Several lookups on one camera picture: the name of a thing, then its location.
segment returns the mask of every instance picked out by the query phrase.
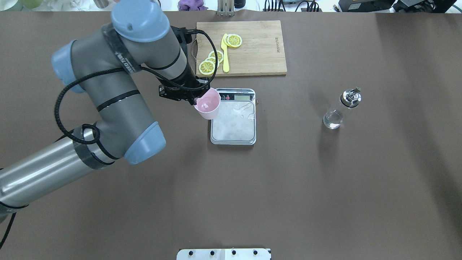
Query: digital kitchen scale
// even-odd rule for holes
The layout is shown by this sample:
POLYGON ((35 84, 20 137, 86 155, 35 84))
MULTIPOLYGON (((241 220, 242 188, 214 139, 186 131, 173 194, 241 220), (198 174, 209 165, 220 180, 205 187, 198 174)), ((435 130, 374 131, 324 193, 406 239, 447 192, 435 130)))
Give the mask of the digital kitchen scale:
POLYGON ((256 141, 255 91, 249 88, 217 88, 221 102, 210 125, 214 144, 253 145, 256 141))

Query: cutting board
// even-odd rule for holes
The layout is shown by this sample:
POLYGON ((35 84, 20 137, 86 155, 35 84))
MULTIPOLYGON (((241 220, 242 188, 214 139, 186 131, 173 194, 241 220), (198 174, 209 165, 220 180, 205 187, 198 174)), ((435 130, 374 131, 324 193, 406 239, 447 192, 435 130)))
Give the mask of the cutting board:
MULTIPOLYGON (((234 33, 242 37, 240 47, 228 47, 230 71, 224 73, 221 63, 216 76, 287 74, 281 21, 198 22, 197 29, 205 31, 215 48, 221 51, 221 38, 225 33, 234 33)), ((205 77, 199 72, 199 64, 212 50, 207 38, 197 34, 196 74, 199 77, 205 77)))

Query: purple object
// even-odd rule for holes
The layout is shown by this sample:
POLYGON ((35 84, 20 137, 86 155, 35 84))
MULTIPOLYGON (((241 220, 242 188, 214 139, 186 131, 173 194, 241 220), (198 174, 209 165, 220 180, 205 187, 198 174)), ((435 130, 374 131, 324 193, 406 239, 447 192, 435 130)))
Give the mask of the purple object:
POLYGON ((180 0, 178 2, 179 11, 200 11, 207 10, 204 6, 204 0, 180 0))

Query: brown tabletop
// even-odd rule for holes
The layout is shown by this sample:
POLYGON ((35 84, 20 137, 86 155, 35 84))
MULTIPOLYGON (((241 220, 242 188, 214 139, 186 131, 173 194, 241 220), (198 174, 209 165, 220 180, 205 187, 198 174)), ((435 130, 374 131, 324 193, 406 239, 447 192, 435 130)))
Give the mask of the brown tabletop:
MULTIPOLYGON (((180 248, 271 248, 275 260, 462 259, 462 15, 167 12, 171 24, 281 20, 286 76, 251 87, 253 147, 217 146, 187 102, 134 76, 167 147, 120 159, 18 213, 2 259, 163 259, 180 248), (363 101, 337 130, 322 116, 347 88, 363 101)), ((0 12, 0 167, 61 136, 52 54, 109 12, 0 12)), ((68 128, 98 120, 69 93, 68 128)), ((6 228, 1 225, 1 235, 6 228)))

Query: light blue cap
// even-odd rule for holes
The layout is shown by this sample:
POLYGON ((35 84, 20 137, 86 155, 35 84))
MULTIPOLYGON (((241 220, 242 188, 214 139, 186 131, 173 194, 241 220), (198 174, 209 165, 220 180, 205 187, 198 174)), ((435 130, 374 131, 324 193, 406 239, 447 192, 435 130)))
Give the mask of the light blue cap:
POLYGON ((170 22, 155 0, 121 0, 114 5, 111 19, 114 29, 134 42, 153 42, 170 30, 170 22))
MULTIPOLYGON (((51 56, 51 66, 53 66, 53 70, 55 71, 56 76, 58 76, 58 79, 62 80, 62 83, 64 83, 65 86, 76 80, 74 71, 72 70, 71 61, 71 48, 75 41, 76 40, 73 40, 62 46, 53 54, 53 56, 51 56)), ((71 90, 76 93, 85 92, 85 90, 83 90, 78 84, 73 86, 71 90)))
POLYGON ((123 157, 130 164, 137 164, 160 152, 165 145, 164 134, 156 121, 144 130, 123 157))

